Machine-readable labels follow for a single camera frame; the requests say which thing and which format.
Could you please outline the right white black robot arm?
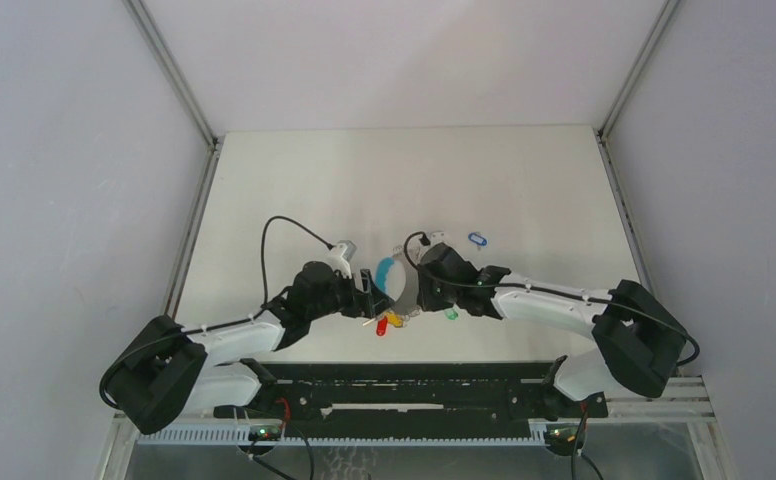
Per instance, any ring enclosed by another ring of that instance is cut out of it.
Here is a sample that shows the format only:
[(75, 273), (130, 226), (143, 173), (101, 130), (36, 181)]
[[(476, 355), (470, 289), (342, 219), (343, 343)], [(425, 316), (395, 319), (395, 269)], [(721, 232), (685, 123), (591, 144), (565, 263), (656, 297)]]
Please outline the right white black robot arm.
[(581, 401), (614, 388), (660, 397), (700, 346), (640, 283), (609, 290), (538, 282), (501, 266), (475, 267), (456, 249), (423, 231), (410, 234), (402, 255), (418, 278), (423, 311), (457, 307), (471, 316), (527, 321), (592, 342), (590, 350), (555, 361), (542, 388), (543, 406), (569, 415)]

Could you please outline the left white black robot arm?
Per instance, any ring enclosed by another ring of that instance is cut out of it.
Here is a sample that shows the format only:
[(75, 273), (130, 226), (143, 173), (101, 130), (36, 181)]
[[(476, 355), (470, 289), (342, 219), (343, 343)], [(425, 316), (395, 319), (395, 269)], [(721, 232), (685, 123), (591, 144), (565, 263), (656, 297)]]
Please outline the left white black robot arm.
[(355, 279), (308, 262), (291, 285), (243, 319), (194, 329), (166, 314), (151, 319), (106, 369), (98, 391), (143, 434), (218, 406), (262, 417), (274, 409), (277, 392), (246, 359), (295, 344), (324, 317), (377, 319), (393, 304), (367, 269)]

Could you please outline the large keyring with key tags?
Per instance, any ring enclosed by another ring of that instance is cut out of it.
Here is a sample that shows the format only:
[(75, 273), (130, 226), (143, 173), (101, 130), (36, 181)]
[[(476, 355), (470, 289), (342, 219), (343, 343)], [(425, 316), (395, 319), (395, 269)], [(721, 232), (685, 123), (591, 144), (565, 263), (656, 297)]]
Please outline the large keyring with key tags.
[[(394, 302), (402, 291), (407, 278), (416, 278), (418, 280), (416, 271), (408, 264), (406, 259), (395, 260), (392, 257), (385, 257), (378, 263), (373, 278), (377, 286), (389, 295)], [(390, 327), (396, 329), (404, 328), (417, 315), (412, 317), (399, 316), (393, 312), (392, 308), (381, 318), (367, 320), (363, 325), (374, 326), (376, 335), (384, 337)]]

